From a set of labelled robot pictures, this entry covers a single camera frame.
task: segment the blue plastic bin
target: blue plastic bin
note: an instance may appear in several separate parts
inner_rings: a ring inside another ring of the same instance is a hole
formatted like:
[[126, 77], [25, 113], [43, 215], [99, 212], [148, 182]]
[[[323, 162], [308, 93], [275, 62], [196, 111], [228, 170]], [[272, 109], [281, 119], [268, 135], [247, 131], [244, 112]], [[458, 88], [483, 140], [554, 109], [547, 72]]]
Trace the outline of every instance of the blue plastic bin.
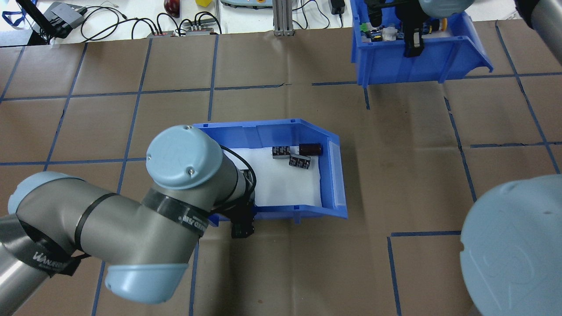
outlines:
[[[418, 57], [406, 58], [404, 41], [362, 43], [361, 23], [368, 22], [367, 6], [363, 0], [351, 0], [353, 11], [353, 47], [351, 62], [355, 63], [357, 83], [366, 88], [369, 84], [438, 81], [462, 79], [476, 67], [493, 67], [465, 12], [447, 19], [452, 37], [424, 38], [425, 48]], [[400, 20], [395, 8], [383, 9], [383, 25]]]
[[[194, 124], [219, 144], [229, 148], [263, 148], [298, 146], [299, 143], [320, 143], [323, 153], [318, 157], [320, 197], [322, 207], [282, 205], [255, 207], [256, 219], [294, 219], [331, 215], [347, 218], [346, 195], [343, 186], [339, 137], [301, 119], [247, 121], [238, 123]], [[227, 220], [215, 216], [211, 221]]]

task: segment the red apple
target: red apple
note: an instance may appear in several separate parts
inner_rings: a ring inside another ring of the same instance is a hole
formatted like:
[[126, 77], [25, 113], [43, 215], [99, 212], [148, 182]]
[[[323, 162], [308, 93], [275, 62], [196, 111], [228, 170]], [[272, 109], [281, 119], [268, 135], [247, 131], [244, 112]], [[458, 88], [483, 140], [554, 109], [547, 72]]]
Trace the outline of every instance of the red apple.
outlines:
[[179, 17], [179, 1], [180, 0], [164, 0], [164, 9], [169, 15]]

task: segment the blue lanyard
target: blue lanyard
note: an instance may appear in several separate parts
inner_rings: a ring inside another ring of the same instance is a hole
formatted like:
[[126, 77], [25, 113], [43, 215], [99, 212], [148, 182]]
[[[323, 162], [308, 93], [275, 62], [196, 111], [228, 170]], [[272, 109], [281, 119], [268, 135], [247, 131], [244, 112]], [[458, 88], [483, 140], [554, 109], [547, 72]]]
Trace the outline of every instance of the blue lanyard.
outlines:
[[[37, 4], [37, 0], [31, 0], [31, 2], [33, 4]], [[21, 18], [17, 19], [15, 22], [12, 22], [12, 20], [10, 20], [9, 16], [12, 15], [18, 15], [21, 14]], [[25, 12], [25, 10], [22, 11], [4, 11], [2, 12], [2, 17], [4, 18], [4, 21], [6, 21], [6, 23], [10, 24], [11, 26], [14, 27], [18, 27], [20, 25], [20, 23], [23, 22], [23, 20], [25, 19], [25, 15], [27, 14], [27, 12]]]

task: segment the white table surface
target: white table surface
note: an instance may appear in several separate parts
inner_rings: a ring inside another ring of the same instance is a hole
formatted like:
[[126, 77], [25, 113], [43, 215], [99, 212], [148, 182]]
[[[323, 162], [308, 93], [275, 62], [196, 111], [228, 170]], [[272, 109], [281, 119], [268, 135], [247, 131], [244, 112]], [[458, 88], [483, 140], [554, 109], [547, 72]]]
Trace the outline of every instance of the white table surface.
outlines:
[[[77, 4], [81, 6], [97, 6], [103, 0], [64, 0], [65, 3]], [[293, 0], [293, 7], [297, 7], [298, 0]], [[38, 8], [44, 12], [53, 2], [53, 0], [39, 0]], [[112, 3], [118, 5], [118, 10], [122, 11], [127, 17], [149, 17], [156, 20], [156, 16], [164, 11], [163, 0], [111, 0]], [[351, 7], [349, 0], [346, 2], [346, 11], [343, 14], [343, 26], [351, 26]], [[330, 28], [340, 27], [339, 17], [330, 14], [328, 0], [318, 0], [320, 9], [330, 19]], [[10, 9], [14, 6], [15, 0], [0, 0], [0, 11]], [[199, 11], [210, 11], [215, 13], [214, 4], [208, 7], [200, 7], [195, 4], [195, 0], [181, 0], [181, 14], [180, 18], [193, 19], [195, 13]], [[273, 29], [273, 10], [271, 8], [264, 8], [254, 10], [251, 8], [238, 7], [232, 8], [219, 4], [220, 20], [223, 28], [223, 33], [249, 33], [269, 31]], [[306, 15], [309, 21], [310, 28], [320, 29], [326, 26], [327, 21], [320, 13], [314, 3], [310, 3], [305, 7]], [[515, 11], [515, 4], [513, 0], [476, 0], [476, 2], [467, 9], [467, 13], [474, 21], [483, 20], [504, 20], [510, 17]], [[293, 19], [304, 25], [302, 11], [298, 10], [293, 13]], [[104, 28], [116, 22], [116, 17], [110, 12], [98, 11], [84, 25], [84, 34], [92, 36]], [[118, 26], [117, 31], [109, 36], [106, 40], [116, 39], [130, 39], [131, 28], [134, 22], [127, 22]], [[173, 22], [166, 16], [160, 18], [162, 30], [171, 30], [175, 26]], [[27, 23], [21, 24], [23, 28], [29, 28]], [[4, 20], [0, 20], [0, 30], [12, 30]], [[149, 33], [148, 27], [144, 23], [139, 23], [135, 28], [135, 38], [146, 37]], [[80, 35], [79, 30], [73, 30], [66, 39], [55, 39], [52, 43], [77, 43], [84, 39]]]

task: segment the black power adapter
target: black power adapter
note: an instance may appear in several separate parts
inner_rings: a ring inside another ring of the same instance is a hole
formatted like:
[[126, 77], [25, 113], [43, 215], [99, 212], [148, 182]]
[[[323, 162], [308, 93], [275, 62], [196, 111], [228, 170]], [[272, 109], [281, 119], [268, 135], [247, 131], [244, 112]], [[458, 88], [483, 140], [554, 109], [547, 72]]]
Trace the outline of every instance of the black power adapter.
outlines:
[[330, 0], [330, 12], [333, 15], [340, 15], [346, 11], [346, 3], [344, 0]]

